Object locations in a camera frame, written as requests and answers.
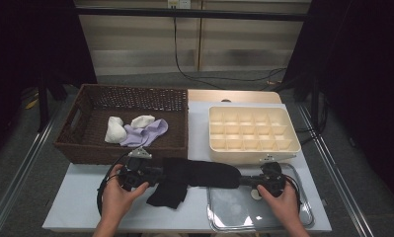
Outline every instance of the human hand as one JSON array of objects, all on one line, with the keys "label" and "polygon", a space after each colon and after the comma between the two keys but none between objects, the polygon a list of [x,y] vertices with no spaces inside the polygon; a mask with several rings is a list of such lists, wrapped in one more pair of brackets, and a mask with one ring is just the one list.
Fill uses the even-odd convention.
[{"label": "human hand", "polygon": [[274,197],[263,186],[258,185],[258,192],[270,205],[276,218],[289,232],[290,236],[309,236],[298,215],[298,203],[295,189],[287,181],[282,194]]},{"label": "human hand", "polygon": [[117,171],[122,168],[121,164],[115,165],[109,175],[107,185],[102,194],[102,215],[94,236],[113,236],[125,214],[129,211],[132,203],[140,197],[148,188],[148,183],[140,185],[137,189],[129,192],[123,189],[118,182]]}]

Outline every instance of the white plastic tray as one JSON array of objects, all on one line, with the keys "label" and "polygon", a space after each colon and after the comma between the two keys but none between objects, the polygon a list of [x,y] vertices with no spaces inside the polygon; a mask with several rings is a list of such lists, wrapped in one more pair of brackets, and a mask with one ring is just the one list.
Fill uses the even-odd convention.
[{"label": "white plastic tray", "polygon": [[211,159],[232,165],[293,158],[301,149],[282,108],[209,108]]}]

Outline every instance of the metal tray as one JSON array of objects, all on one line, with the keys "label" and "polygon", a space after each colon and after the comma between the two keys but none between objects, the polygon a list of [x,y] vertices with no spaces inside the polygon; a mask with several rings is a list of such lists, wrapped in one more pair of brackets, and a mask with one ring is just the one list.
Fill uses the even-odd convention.
[{"label": "metal tray", "polygon": [[[281,163],[280,166],[282,172],[292,177],[300,188],[301,222],[306,227],[313,225],[314,216],[297,172],[289,164]],[[262,173],[259,168],[239,169],[242,175]],[[241,186],[234,190],[209,188],[207,194],[209,224],[217,232],[263,231],[283,228],[263,199],[255,200],[251,197],[251,187]]]}]

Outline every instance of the wicker basket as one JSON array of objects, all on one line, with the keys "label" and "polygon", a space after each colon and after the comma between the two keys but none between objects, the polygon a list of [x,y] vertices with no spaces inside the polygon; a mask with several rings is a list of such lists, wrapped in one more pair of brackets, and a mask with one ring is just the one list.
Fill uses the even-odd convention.
[{"label": "wicker basket", "polygon": [[160,158],[188,158],[188,91],[84,84],[54,142],[74,164],[112,164],[133,148],[105,142],[109,117],[125,123],[143,115],[164,119],[168,131],[145,149]]}]

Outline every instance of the lavender cloth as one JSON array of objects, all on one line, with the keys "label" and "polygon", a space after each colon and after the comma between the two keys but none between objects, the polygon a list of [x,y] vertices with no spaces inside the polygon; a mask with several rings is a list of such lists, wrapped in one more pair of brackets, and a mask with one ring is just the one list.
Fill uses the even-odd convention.
[{"label": "lavender cloth", "polygon": [[151,143],[160,135],[168,130],[168,124],[164,119],[158,119],[144,128],[133,128],[127,124],[124,126],[127,137],[119,143],[121,146],[138,147],[150,146]]}]

